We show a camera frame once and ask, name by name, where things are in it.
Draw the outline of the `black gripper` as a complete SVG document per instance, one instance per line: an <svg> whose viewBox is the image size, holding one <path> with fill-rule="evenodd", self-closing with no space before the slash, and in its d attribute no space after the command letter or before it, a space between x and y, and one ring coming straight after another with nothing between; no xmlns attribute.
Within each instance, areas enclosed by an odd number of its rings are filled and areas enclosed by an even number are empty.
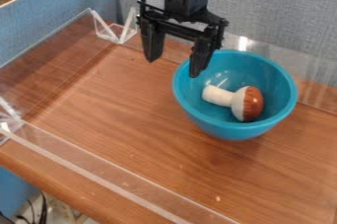
<svg viewBox="0 0 337 224"><path fill-rule="evenodd" d="M146 60L153 62L161 57L166 35L194 41L189 55L189 77L196 78L207 67L229 22L210 13L205 7L185 15L168 10L156 0L137 0L137 3L137 24Z"/></svg>

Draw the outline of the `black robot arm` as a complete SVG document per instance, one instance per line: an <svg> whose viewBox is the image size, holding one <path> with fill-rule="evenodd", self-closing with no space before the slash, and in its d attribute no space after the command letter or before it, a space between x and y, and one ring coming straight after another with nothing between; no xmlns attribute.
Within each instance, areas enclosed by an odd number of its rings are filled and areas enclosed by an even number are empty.
<svg viewBox="0 0 337 224"><path fill-rule="evenodd" d="M197 77L221 47L229 22L207 11L207 0L165 0L162 7L153 5L150 0L137 0L137 3L146 60L153 62L162 56L166 35L193 41L189 77Z"/></svg>

